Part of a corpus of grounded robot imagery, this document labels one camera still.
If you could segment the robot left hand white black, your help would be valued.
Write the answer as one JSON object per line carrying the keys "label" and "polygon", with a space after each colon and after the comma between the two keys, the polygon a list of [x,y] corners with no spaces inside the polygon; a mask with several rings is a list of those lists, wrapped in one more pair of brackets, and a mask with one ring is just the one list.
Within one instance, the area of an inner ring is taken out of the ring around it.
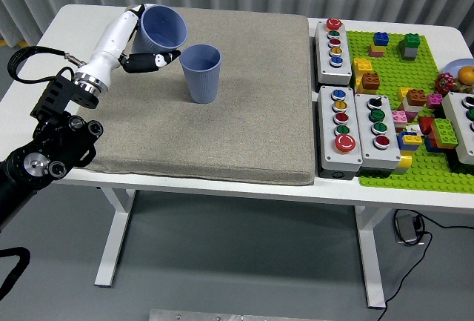
{"label": "robot left hand white black", "polygon": [[178,58],[178,49],[187,36],[187,23],[173,8],[158,4],[131,7],[106,26],[89,62],[77,70],[74,82],[90,92],[106,92],[113,70],[160,70]]}

